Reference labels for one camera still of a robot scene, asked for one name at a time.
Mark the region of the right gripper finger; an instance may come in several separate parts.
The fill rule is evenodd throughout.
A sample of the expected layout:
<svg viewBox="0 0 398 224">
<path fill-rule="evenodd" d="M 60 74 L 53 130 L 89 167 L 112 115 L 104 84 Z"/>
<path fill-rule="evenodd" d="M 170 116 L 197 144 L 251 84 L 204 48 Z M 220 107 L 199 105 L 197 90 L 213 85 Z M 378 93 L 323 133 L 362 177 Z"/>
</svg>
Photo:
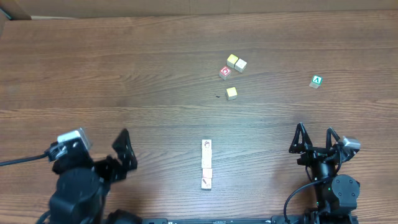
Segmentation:
<svg viewBox="0 0 398 224">
<path fill-rule="evenodd" d="M 294 138 L 289 147 L 289 153 L 302 154 L 311 150 L 312 147 L 313 144 L 309 138 L 305 126 L 303 123 L 299 123 L 296 127 Z"/>
<path fill-rule="evenodd" d="M 332 147 L 332 139 L 331 139 L 331 137 L 333 137 L 335 141 L 339 141 L 340 140 L 340 137 L 336 133 L 336 131 L 332 127 L 329 127 L 326 130 L 326 149 L 330 149 Z"/>
</svg>

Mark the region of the red picture wooden block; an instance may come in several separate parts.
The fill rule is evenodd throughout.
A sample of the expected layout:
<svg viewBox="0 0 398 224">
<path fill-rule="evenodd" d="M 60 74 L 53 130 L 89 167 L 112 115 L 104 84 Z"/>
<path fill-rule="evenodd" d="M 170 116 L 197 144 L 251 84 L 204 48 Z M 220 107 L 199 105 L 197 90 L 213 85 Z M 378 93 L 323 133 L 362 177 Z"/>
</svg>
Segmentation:
<svg viewBox="0 0 398 224">
<path fill-rule="evenodd" d="M 211 158 L 202 158 L 201 159 L 201 168 L 202 169 L 211 169 L 212 168 Z"/>
</svg>

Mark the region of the dotted pattern wooden block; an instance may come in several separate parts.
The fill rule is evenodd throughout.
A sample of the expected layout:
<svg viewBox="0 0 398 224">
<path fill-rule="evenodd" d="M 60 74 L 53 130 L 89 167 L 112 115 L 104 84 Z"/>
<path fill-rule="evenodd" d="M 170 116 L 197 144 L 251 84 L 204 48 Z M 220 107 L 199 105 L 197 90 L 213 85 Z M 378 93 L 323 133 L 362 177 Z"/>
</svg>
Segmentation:
<svg viewBox="0 0 398 224">
<path fill-rule="evenodd" d="M 202 158 L 203 159 L 211 159 L 212 158 L 212 150 L 211 149 L 203 149 L 202 150 Z"/>
</svg>

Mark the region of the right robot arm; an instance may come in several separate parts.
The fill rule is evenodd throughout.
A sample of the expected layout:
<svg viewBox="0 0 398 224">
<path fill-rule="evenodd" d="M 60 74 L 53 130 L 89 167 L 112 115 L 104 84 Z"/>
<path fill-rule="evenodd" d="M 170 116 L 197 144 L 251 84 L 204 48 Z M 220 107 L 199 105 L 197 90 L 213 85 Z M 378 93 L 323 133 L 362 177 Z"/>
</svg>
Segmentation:
<svg viewBox="0 0 398 224">
<path fill-rule="evenodd" d="M 315 147 L 303 123 L 299 123 L 289 147 L 289 153 L 299 154 L 297 164 L 305 167 L 310 182 L 292 192 L 284 203 L 285 223 L 357 223 L 351 215 L 357 209 L 360 183 L 349 175 L 339 175 L 342 164 L 350 161 L 361 148 L 355 138 L 340 137 L 329 127 L 326 130 L 325 147 Z M 287 206 L 299 192 L 313 187 L 315 208 L 308 208 L 303 215 L 288 216 Z"/>
</svg>

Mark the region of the brown animal wooden block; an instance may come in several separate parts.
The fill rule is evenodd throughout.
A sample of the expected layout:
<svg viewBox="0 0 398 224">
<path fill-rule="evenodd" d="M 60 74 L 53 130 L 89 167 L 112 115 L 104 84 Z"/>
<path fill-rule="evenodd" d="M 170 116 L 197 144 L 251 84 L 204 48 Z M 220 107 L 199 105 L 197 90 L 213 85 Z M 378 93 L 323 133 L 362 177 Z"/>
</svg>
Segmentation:
<svg viewBox="0 0 398 224">
<path fill-rule="evenodd" d="M 211 139 L 203 139 L 201 146 L 203 150 L 211 149 Z"/>
</svg>

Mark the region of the hammer picture wooden block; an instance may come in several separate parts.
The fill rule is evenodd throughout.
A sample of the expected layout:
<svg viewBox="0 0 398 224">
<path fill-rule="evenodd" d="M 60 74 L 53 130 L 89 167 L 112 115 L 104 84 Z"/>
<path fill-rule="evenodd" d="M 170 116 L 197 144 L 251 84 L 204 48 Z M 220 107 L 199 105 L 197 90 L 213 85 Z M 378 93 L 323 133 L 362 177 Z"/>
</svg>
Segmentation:
<svg viewBox="0 0 398 224">
<path fill-rule="evenodd" d="M 211 190 L 211 188 L 212 188 L 212 179 L 211 178 L 202 178 L 201 179 L 201 188 L 203 190 Z"/>
</svg>

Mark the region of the red Y wooden block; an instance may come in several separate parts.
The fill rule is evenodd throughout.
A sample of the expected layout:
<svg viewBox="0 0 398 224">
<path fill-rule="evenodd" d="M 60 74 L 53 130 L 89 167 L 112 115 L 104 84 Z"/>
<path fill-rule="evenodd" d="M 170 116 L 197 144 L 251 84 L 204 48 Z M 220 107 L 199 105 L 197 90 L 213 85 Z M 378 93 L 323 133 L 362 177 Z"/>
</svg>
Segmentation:
<svg viewBox="0 0 398 224">
<path fill-rule="evenodd" d="M 202 177 L 206 179 L 211 179 L 213 177 L 213 169 L 212 168 L 203 168 L 202 169 Z"/>
</svg>

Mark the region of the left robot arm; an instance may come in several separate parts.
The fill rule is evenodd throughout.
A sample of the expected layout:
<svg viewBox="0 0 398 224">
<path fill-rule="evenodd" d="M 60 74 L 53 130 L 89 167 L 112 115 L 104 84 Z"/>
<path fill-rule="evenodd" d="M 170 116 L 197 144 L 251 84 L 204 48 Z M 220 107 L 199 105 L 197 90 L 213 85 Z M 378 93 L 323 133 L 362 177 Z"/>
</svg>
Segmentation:
<svg viewBox="0 0 398 224">
<path fill-rule="evenodd" d="M 124 180 L 137 169 L 129 131 L 123 129 L 112 144 L 117 158 L 100 161 L 90 157 L 91 143 L 79 128 L 59 135 L 46 150 L 59 175 L 56 191 L 49 200 L 49 211 L 37 221 L 44 223 L 142 223 L 142 218 L 124 210 L 104 217 L 106 197 L 113 183 Z"/>
</svg>

